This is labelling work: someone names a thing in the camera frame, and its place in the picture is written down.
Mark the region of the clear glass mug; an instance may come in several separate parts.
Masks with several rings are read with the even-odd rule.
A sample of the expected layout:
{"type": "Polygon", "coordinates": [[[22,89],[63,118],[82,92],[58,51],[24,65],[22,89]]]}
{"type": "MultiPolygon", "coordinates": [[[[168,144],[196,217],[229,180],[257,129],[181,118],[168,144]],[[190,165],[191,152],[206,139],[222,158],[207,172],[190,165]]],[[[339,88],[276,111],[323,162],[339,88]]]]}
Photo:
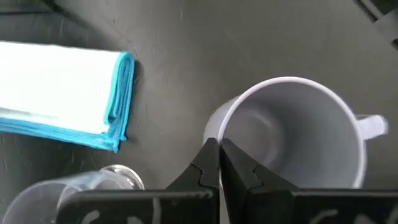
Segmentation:
{"type": "Polygon", "coordinates": [[[144,190],[139,175],[129,167],[114,164],[31,185],[7,209],[2,224],[57,224],[62,202],[85,190],[144,190]]]}

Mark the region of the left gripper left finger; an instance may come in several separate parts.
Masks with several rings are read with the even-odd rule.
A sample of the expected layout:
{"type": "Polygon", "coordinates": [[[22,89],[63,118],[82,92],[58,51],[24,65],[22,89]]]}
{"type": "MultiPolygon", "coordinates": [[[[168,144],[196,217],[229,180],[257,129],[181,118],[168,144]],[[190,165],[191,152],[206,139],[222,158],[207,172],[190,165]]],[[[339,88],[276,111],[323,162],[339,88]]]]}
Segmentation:
{"type": "Polygon", "coordinates": [[[167,187],[167,190],[205,190],[219,188],[219,145],[208,138],[189,166],[167,187]]]}

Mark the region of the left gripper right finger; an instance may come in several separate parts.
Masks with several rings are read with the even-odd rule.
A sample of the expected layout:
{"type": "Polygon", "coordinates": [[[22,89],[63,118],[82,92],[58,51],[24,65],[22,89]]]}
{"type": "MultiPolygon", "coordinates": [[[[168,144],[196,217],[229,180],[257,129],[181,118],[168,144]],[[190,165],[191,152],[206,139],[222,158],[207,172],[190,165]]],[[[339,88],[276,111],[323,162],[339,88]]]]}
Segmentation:
{"type": "Polygon", "coordinates": [[[230,224],[289,224],[298,187],[273,173],[231,140],[220,147],[221,180],[230,224]]]}

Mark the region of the grey plastic mug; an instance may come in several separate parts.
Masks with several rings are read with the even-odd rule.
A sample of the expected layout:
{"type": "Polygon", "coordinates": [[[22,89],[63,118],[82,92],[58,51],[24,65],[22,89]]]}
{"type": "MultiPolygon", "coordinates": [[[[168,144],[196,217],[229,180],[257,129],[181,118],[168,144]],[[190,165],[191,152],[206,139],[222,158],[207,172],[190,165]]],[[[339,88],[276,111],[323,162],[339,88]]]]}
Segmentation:
{"type": "Polygon", "coordinates": [[[354,114],[320,83],[277,77],[217,108],[203,137],[229,139],[297,187],[358,189],[367,168],[366,141],[388,130],[385,117],[354,114]]]}

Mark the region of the folded blue-edged cloth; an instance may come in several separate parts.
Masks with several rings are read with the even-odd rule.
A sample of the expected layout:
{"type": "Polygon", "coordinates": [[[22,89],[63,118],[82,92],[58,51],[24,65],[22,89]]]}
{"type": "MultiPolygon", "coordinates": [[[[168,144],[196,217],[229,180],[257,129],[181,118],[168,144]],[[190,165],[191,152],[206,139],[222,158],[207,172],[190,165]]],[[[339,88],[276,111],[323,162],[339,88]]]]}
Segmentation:
{"type": "Polygon", "coordinates": [[[134,66],[127,51],[0,41],[0,131],[117,152],[134,66]]]}

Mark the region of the black table frame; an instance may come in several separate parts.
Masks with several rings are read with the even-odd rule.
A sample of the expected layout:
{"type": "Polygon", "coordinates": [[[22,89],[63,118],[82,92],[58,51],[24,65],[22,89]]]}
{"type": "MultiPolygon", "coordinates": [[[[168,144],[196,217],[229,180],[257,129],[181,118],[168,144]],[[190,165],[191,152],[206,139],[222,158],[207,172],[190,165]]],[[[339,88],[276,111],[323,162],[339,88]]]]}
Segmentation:
{"type": "Polygon", "coordinates": [[[398,51],[398,0],[353,0],[376,30],[398,51]]]}

